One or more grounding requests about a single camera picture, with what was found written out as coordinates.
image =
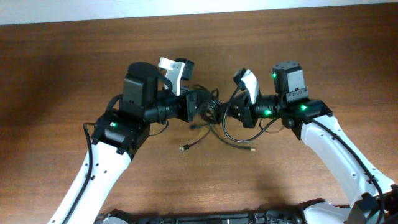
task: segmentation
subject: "white background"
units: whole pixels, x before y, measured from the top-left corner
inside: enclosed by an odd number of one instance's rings
[[[398,0],[0,0],[0,24],[168,16]]]

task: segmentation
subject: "green indicator light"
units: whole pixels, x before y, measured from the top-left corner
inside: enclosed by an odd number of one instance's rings
[[[265,111],[264,111],[264,114],[265,114],[266,116],[271,115],[271,114],[272,114],[272,111],[270,111],[270,110],[265,110]]]

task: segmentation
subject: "white wall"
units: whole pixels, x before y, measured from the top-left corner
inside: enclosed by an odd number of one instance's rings
[[[0,0],[0,24],[168,16],[398,0]]]

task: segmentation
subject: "green light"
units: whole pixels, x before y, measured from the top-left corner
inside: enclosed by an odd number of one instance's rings
[[[272,111],[270,111],[270,110],[265,110],[265,111],[264,111],[264,114],[265,114],[266,116],[271,115],[271,114],[272,114]]]

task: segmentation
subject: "wooden table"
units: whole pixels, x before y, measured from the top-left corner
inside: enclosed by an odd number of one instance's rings
[[[223,101],[237,69],[250,68],[272,94],[272,66],[298,60],[310,97],[322,99],[363,154],[398,180],[398,4],[1,26],[0,223],[50,219],[86,154],[82,123],[122,92],[130,63],[160,57],[194,61],[190,84],[219,88]],[[229,123],[233,136],[258,131]],[[214,136],[178,151],[200,134],[171,120],[140,148],[101,211],[242,211],[318,197],[347,203],[290,130],[263,135],[253,143],[257,152]]]

